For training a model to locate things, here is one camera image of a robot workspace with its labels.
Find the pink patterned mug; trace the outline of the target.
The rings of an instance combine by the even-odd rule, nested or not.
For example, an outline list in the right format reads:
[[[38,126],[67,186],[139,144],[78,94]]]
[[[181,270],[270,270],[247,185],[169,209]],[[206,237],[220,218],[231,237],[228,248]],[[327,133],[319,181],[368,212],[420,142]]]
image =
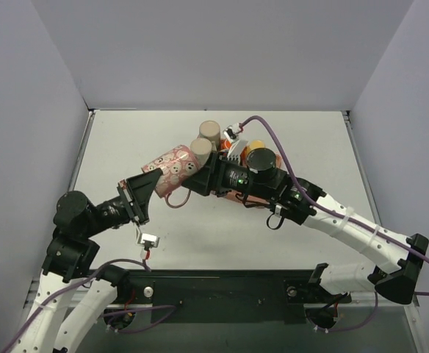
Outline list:
[[[189,147],[178,145],[156,159],[141,167],[143,173],[160,169],[162,175],[159,178],[155,192],[157,196],[165,200],[168,207],[177,209],[183,207],[190,199],[188,191],[185,200],[177,205],[171,204],[169,198],[174,190],[179,188],[183,181],[195,174],[200,169],[200,163]]]

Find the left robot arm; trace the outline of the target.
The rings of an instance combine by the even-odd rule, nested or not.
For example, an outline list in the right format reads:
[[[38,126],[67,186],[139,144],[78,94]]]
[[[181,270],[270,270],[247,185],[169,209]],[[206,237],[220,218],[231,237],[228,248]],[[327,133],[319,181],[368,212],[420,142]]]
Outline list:
[[[118,196],[98,205],[76,190],[59,199],[32,309],[4,352],[74,352],[109,304],[135,297],[119,260],[90,269],[100,249],[91,238],[124,224],[146,224],[161,176],[157,168],[123,179]]]

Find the orange mug black handle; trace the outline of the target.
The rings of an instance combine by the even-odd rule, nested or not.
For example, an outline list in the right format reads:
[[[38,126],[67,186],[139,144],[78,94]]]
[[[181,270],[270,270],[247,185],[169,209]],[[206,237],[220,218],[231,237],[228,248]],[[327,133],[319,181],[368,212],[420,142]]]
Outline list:
[[[221,151],[228,151],[231,148],[231,142],[226,139],[220,140],[220,150]]]

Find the yellow mug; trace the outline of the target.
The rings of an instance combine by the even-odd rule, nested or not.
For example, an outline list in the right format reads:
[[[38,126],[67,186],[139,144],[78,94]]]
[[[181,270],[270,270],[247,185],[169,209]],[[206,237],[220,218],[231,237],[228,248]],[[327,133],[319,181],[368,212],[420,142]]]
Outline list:
[[[248,156],[249,153],[251,153],[255,149],[261,149],[265,147],[265,143],[263,140],[252,140],[246,147],[245,147],[245,156]]]

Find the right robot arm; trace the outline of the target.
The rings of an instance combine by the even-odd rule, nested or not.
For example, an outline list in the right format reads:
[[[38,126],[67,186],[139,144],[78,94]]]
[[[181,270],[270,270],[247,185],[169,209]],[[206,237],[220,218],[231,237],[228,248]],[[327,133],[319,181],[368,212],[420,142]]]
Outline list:
[[[357,264],[317,265],[307,284],[311,298],[323,301],[340,293],[375,291],[397,304],[412,302],[429,240],[421,234],[386,230],[309,181],[293,182],[278,168],[270,149],[251,151],[244,165],[213,152],[207,164],[182,185],[202,196],[222,197],[233,191],[246,207],[264,202],[281,221],[323,232],[366,257]],[[250,196],[257,199],[255,204],[248,201]]]

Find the beige floral mug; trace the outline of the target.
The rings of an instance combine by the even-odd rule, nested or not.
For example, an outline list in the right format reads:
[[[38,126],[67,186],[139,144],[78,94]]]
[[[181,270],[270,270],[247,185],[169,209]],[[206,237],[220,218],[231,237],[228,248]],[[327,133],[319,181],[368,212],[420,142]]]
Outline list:
[[[200,170],[205,166],[212,153],[212,142],[206,138],[196,138],[190,144],[192,161],[196,168]]]

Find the tall beige seashell mug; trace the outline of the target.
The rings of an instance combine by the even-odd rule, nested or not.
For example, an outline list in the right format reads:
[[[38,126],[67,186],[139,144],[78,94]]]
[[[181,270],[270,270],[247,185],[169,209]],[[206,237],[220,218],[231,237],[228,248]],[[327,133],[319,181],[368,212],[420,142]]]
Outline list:
[[[220,145],[220,125],[213,120],[204,121],[198,128],[198,137],[206,138],[218,147]]]

